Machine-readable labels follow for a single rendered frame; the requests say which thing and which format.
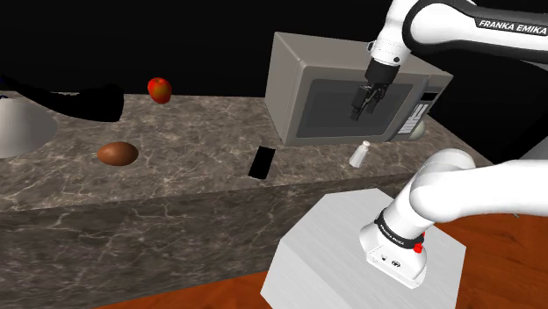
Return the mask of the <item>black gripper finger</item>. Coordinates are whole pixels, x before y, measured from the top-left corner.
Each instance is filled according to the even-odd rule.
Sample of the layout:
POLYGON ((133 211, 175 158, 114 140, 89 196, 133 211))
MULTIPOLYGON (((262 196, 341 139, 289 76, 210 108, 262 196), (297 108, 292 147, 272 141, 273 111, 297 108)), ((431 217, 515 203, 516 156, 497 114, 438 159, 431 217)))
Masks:
POLYGON ((365 111, 367 113, 369 113, 369 114, 374 113, 374 110, 375 110, 376 106, 384 98, 387 89, 388 89, 388 85, 386 85, 386 84, 375 85, 372 88, 371 98, 370 98, 368 104, 365 107, 365 111))
POLYGON ((354 121, 358 121, 363 109, 368 104, 368 100, 371 98, 371 87, 367 85, 361 85, 358 87, 356 94, 352 100, 352 112, 350 118, 354 121))

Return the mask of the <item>grey microwave oven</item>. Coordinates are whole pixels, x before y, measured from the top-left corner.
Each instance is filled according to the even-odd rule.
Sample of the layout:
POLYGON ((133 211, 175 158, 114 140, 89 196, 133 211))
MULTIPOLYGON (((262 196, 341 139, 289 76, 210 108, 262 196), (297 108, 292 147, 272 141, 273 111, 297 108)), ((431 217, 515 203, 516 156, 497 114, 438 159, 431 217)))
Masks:
POLYGON ((410 55, 374 113, 350 118, 371 60, 360 41, 275 32, 265 104, 286 146, 407 141, 451 82, 410 55))

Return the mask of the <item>white salt shaker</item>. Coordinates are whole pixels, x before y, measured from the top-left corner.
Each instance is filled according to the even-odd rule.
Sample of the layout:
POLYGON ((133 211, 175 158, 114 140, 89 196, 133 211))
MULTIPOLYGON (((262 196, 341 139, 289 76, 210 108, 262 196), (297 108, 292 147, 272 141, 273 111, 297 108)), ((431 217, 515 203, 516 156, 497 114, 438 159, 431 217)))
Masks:
POLYGON ((349 159, 349 164, 353 168, 360 168, 364 162, 364 158, 367 156, 371 143, 364 140, 356 149, 354 154, 349 159))

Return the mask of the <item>pale round ball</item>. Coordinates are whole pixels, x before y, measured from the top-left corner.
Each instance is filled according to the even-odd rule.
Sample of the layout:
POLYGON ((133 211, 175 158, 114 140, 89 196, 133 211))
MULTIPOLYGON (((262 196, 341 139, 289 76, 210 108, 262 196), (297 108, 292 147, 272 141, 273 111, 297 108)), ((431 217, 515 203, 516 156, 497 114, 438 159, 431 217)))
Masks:
POLYGON ((408 139, 409 140, 418 140, 420 139, 424 134, 425 134, 425 131, 426 131, 426 125, 425 123, 421 120, 418 125, 415 127, 414 131, 411 132, 411 134, 409 135, 408 139))

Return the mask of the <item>black flat rectangular phone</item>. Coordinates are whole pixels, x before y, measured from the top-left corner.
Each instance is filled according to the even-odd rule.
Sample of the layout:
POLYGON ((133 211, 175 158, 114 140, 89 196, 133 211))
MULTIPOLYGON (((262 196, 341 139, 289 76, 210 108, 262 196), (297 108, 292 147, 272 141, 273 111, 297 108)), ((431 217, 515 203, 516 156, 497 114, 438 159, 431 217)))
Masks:
POLYGON ((269 174, 275 152, 274 148, 259 146, 249 168, 248 176, 264 180, 269 174))

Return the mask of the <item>light grey robot stand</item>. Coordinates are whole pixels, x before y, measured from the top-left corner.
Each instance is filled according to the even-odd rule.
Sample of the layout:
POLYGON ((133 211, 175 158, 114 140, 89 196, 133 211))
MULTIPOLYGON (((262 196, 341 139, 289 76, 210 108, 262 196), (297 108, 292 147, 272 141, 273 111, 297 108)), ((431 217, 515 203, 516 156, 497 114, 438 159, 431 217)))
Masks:
POLYGON ((378 189, 325 195, 280 240, 262 297, 272 309, 456 309, 465 246, 437 227, 413 290, 366 261, 359 231, 391 202, 378 189))

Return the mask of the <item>red apple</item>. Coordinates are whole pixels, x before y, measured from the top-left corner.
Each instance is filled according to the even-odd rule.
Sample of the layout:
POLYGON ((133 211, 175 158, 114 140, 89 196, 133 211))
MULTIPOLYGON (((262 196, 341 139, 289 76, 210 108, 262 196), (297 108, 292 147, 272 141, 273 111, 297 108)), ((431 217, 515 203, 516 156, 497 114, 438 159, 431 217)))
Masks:
POLYGON ((161 77, 152 78, 148 82, 148 94, 158 104, 167 104, 172 95, 170 83, 161 77))

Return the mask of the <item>brown egg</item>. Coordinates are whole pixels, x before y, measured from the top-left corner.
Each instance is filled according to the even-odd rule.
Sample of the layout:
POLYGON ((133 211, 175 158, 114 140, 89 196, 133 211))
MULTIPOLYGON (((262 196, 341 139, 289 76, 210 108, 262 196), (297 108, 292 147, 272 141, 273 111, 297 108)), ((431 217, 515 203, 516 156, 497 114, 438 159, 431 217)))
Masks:
POLYGON ((127 142, 112 142, 102 146, 97 151, 97 158, 111 166, 126 166, 133 163, 139 156, 138 149, 127 142))

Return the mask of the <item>black bulky object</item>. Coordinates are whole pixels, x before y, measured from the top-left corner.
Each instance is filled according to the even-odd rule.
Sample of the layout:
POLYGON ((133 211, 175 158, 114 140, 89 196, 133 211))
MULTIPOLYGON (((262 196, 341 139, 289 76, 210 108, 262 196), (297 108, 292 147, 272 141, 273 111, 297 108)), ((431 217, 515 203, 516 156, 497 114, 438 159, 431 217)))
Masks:
POLYGON ((0 74, 0 80, 23 97, 69 117, 112 123, 118 122, 123 113, 124 91, 113 83, 81 90, 76 95, 63 95, 21 83, 4 74, 0 74))

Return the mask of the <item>white sink basin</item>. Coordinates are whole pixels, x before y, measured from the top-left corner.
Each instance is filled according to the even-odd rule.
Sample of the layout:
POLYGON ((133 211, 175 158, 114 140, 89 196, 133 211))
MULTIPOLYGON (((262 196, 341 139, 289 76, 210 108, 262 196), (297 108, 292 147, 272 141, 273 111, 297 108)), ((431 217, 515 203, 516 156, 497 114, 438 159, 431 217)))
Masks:
POLYGON ((13 98, 0 99, 0 158, 30 153, 47 144, 57 122, 44 108, 13 98))

